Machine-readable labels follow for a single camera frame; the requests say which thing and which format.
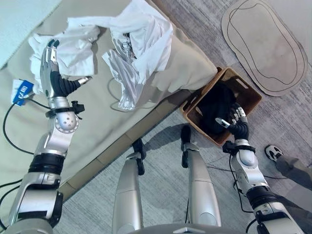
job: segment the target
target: sneaker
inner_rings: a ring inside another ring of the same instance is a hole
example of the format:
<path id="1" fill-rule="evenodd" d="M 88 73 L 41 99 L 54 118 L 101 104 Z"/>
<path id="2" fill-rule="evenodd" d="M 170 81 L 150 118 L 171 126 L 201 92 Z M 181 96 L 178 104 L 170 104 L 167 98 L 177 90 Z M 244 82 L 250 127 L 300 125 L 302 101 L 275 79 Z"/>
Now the sneaker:
<path id="1" fill-rule="evenodd" d="M 284 155 L 283 152 L 274 145 L 268 145 L 267 147 L 265 147 L 264 153 L 268 157 L 268 159 L 274 162 L 276 162 L 280 156 Z"/>

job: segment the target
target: beige mattress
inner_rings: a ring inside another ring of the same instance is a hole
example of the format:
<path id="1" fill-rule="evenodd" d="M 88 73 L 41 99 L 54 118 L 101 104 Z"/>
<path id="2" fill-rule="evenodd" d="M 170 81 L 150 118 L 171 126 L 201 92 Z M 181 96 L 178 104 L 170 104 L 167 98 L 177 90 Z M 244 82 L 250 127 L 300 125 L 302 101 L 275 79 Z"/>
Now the beige mattress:
<path id="1" fill-rule="evenodd" d="M 116 16 L 129 3 L 129 0 L 64 0 L 60 6 L 50 15 L 35 31 L 41 34 L 56 34 L 66 28 L 68 17 L 99 15 Z M 101 56 L 111 48 L 111 36 L 109 30 L 101 28 L 99 39 L 92 49 L 95 54 L 96 74 L 93 80 L 80 87 L 69 96 L 69 101 L 78 100 L 85 105 L 85 112 L 80 113 L 83 118 L 76 131 L 72 144 L 64 163 L 62 171 L 62 183 L 69 180 L 83 167 L 95 159 L 114 141 L 127 132 L 132 126 L 143 119 L 153 110 L 155 105 L 164 97 L 170 95 L 169 86 L 179 87 L 192 84 L 198 88 L 209 82 L 216 74 L 216 67 L 204 55 L 204 53 L 182 31 L 174 26 L 172 51 L 166 70 L 153 75 L 143 91 L 143 101 L 133 112 L 119 112 L 111 108 L 120 97 L 120 86 L 112 81 L 109 67 Z M 13 79 L 26 79 L 34 81 L 30 72 L 29 57 L 32 49 L 27 40 L 9 60 L 7 67 L 0 71 L 0 119 L 3 122 L 4 115 L 10 106 L 10 96 Z M 162 84 L 161 90 L 151 86 Z M 35 100 L 46 104 L 44 96 L 35 96 Z M 40 137 L 47 131 L 47 118 L 45 109 L 27 103 L 22 107 L 15 107 L 8 117 L 6 130 L 11 140 L 20 148 L 33 152 Z M 31 155 L 17 151 L 0 137 L 1 164 L 0 184 L 22 178 L 27 173 L 32 160 Z M 1 206 L 0 215 L 6 217 L 14 194 L 8 196 Z"/>

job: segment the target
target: blue label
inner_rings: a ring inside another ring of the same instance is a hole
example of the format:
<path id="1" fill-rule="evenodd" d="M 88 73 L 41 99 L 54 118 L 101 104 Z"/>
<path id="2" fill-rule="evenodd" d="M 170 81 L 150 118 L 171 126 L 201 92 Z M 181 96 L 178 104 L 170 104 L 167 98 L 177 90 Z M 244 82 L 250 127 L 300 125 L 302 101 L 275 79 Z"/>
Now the blue label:
<path id="1" fill-rule="evenodd" d="M 34 86 L 33 83 L 24 80 L 23 83 L 19 86 L 18 91 L 13 99 L 13 102 L 17 101 L 19 98 L 23 98 L 25 95 L 33 91 L 33 86 Z M 20 100 L 19 102 L 17 102 L 17 105 L 22 106 L 24 102 L 25 100 Z"/>

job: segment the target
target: person's leg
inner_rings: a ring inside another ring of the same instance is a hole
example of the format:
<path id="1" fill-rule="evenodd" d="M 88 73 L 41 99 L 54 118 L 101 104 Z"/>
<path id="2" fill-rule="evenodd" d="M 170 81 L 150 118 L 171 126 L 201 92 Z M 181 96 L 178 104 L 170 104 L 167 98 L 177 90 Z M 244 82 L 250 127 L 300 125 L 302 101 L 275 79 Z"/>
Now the person's leg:
<path id="1" fill-rule="evenodd" d="M 276 168 L 283 176 L 312 190 L 312 168 L 304 166 L 295 157 L 285 156 L 276 146 L 267 146 L 265 148 L 265 154 L 269 159 L 276 162 Z"/>
<path id="2" fill-rule="evenodd" d="M 300 208 L 283 196 L 277 194 L 275 194 L 275 196 L 277 200 L 285 206 L 285 208 L 299 225 L 299 227 L 305 233 L 312 233 L 312 213 Z"/>

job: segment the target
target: black cable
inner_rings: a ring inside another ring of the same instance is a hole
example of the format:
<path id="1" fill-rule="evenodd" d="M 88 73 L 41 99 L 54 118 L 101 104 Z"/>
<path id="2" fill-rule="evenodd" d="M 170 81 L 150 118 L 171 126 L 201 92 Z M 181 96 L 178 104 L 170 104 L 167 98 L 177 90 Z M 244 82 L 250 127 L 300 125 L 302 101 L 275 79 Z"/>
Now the black cable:
<path id="1" fill-rule="evenodd" d="M 12 108 L 15 106 L 15 104 L 17 104 L 20 100 L 23 100 L 23 99 L 32 101 L 33 103 L 35 103 L 35 104 L 37 104 L 37 105 L 39 105 L 39 106 L 41 106 L 41 107 L 44 107 L 44 108 L 46 108 L 46 109 L 50 109 L 50 107 L 45 106 L 45 105 L 42 105 L 41 103 L 39 103 L 39 102 L 37 102 L 37 101 L 35 101 L 35 100 L 32 100 L 32 99 L 30 99 L 30 98 L 28 98 L 28 97 L 27 97 L 27 98 L 19 98 L 19 99 L 17 99 L 15 102 L 13 102 L 13 104 L 10 106 L 10 108 L 9 108 L 8 111 L 6 112 L 5 117 L 4 117 L 4 120 L 3 120 L 2 130 L 3 130 L 3 135 L 4 135 L 5 139 L 10 143 L 10 145 L 12 145 L 15 149 L 17 149 L 17 150 L 19 150 L 19 151 L 21 151 L 21 152 L 23 152 L 23 153 L 33 155 L 34 153 L 32 153 L 32 152 L 30 152 L 30 151 L 27 151 L 27 150 L 23 150 L 23 149 L 21 149 L 20 147 L 16 146 L 16 145 L 9 139 L 8 135 L 6 134 L 6 130 L 5 130 L 6 120 L 7 120 L 7 118 L 8 118 L 8 115 L 9 115 L 10 111 L 11 111 Z"/>
<path id="2" fill-rule="evenodd" d="M 7 184 L 2 184 L 2 185 L 0 185 L 0 188 L 6 187 L 6 186 L 9 186 L 9 185 L 12 185 L 12 184 L 17 184 L 17 183 L 20 183 L 20 182 L 21 182 L 21 179 L 19 179 L 17 181 L 14 181 L 14 182 L 7 183 Z"/>
<path id="3" fill-rule="evenodd" d="M 186 208 L 185 223 L 186 223 L 186 221 L 187 221 L 188 212 L 189 212 L 189 199 L 187 199 L 187 208 Z"/>
<path id="4" fill-rule="evenodd" d="M 4 200 L 4 198 L 5 198 L 10 192 L 14 191 L 15 189 L 18 189 L 19 187 L 20 187 L 20 186 L 16 186 L 15 188 L 13 188 L 13 189 L 7 191 L 7 192 L 1 197 L 1 199 L 0 199 L 0 206 L 1 206 L 1 203 L 2 203 L 2 201 Z M 0 218 L 0 226 L 1 226 L 4 230 L 7 229 L 7 227 L 2 223 L 1 218 Z"/>
<path id="5" fill-rule="evenodd" d="M 232 155 L 230 155 L 230 157 L 229 157 L 229 166 L 230 166 L 230 170 L 231 170 L 233 179 L 234 179 L 234 181 L 235 181 L 236 179 L 235 179 L 234 172 L 233 172 L 232 166 L 231 166 L 231 157 L 232 157 Z M 236 183 L 236 189 L 237 189 L 237 193 L 238 193 L 238 197 L 239 197 L 239 202 L 240 202 L 240 208 L 241 208 L 242 212 L 245 212 L 245 213 L 253 213 L 253 211 L 246 211 L 246 210 L 243 209 L 242 198 L 240 197 L 240 193 L 239 193 L 239 190 L 238 190 L 237 183 Z"/>
<path id="6" fill-rule="evenodd" d="M 228 169 L 219 168 L 219 167 L 216 167 L 216 166 L 207 166 L 207 168 L 213 168 L 213 169 L 217 169 L 217 170 L 220 170 L 220 171 L 231 172 Z M 268 175 L 264 175 L 264 177 L 271 178 L 271 179 L 288 179 L 286 177 L 272 177 L 272 176 L 268 176 Z"/>
<path id="7" fill-rule="evenodd" d="M 250 228 L 250 226 L 254 223 L 254 222 L 256 222 L 257 220 L 256 219 L 254 219 L 253 221 L 251 221 L 249 224 L 248 224 L 248 226 L 247 226 L 247 228 L 246 228 L 246 233 L 248 233 L 248 230 L 249 230 L 249 228 Z"/>

